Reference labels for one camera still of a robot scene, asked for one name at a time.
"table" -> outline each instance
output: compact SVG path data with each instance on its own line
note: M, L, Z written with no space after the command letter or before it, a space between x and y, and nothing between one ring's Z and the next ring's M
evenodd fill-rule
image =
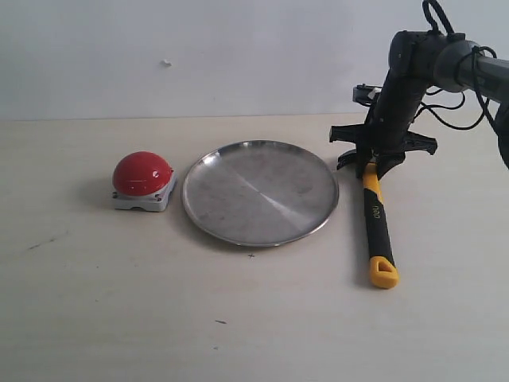
M474 114L449 116L467 124ZM248 139L293 143L335 167L333 124L363 115L0 123L0 380L333 382L507 380L509 171L487 125L422 116L434 156L381 185L393 290L367 278L361 184L318 232L279 248L194 227L180 185L163 213L116 211L111 174L150 150L180 179Z

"red dome button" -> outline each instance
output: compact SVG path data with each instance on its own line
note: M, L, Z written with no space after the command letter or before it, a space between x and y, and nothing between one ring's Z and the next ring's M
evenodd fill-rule
M167 185L173 169L168 162L148 151L127 155L115 167L113 186L130 197L150 195Z

